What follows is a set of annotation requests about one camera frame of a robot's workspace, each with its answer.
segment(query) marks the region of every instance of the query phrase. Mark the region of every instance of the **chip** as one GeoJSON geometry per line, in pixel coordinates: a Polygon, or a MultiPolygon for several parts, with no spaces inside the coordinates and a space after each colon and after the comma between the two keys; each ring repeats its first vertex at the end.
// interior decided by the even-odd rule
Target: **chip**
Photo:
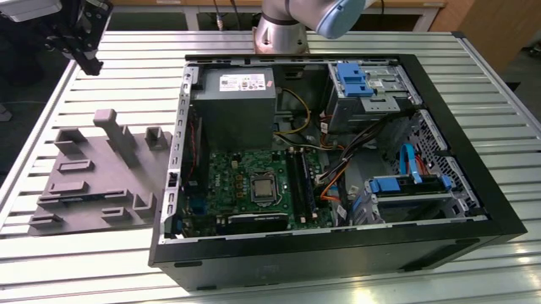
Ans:
{"type": "Polygon", "coordinates": [[[270,179],[254,181],[254,195],[257,198],[273,196],[273,181],[270,179]]]}

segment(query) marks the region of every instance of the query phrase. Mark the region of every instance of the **wooden cabinet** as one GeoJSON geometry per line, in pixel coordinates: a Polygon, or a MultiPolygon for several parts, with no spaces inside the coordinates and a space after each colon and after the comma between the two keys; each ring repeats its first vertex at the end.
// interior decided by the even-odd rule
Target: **wooden cabinet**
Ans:
{"type": "Polygon", "coordinates": [[[431,31],[459,30],[503,72],[541,28],[541,0],[449,0],[431,31]]]}

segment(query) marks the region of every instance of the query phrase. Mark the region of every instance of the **aluminum table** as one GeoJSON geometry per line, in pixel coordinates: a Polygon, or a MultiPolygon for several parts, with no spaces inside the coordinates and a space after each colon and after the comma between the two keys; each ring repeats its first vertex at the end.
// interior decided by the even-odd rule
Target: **aluminum table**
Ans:
{"type": "Polygon", "coordinates": [[[387,274],[189,294],[148,266],[152,229],[30,237],[29,221],[47,182],[62,127],[94,127],[114,108],[131,133],[174,130],[186,54],[253,52],[249,32],[109,32],[105,68],[74,62],[46,106],[0,190],[0,301],[18,303],[540,303],[541,127],[467,39],[449,33],[367,32],[337,41],[310,34],[313,53],[413,53],[429,73],[530,233],[455,262],[387,274]]]}

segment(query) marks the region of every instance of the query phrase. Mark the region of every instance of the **yellow wire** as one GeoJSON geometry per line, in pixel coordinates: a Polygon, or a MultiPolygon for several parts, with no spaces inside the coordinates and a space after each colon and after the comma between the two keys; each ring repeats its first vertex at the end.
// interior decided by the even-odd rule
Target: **yellow wire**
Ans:
{"type": "Polygon", "coordinates": [[[301,132],[302,130],[305,130],[305,128],[308,127],[308,125],[310,124],[310,109],[308,108],[306,102],[305,100],[300,97],[300,95],[297,95],[297,93],[294,91],[292,91],[290,89],[282,89],[284,91],[289,92],[296,98],[297,100],[300,100],[300,102],[304,104],[305,109],[306,109],[306,122],[304,124],[304,126],[296,130],[292,131],[284,131],[284,132],[274,132],[274,134],[296,134],[297,132],[301,132]]]}

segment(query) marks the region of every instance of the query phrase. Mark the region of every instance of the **red wire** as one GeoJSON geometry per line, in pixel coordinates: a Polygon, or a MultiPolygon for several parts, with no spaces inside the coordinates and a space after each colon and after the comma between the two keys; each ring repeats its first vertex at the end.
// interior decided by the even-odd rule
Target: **red wire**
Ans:
{"type": "Polygon", "coordinates": [[[188,175],[188,179],[186,179],[185,186],[186,186],[188,182],[190,181],[190,178],[193,177],[194,169],[196,169],[196,164],[197,164],[194,121],[190,122],[190,129],[192,129],[192,131],[193,131],[192,140],[193,140],[193,153],[194,153],[193,158],[194,158],[194,162],[193,162],[193,168],[190,169],[190,174],[188,175]]]}

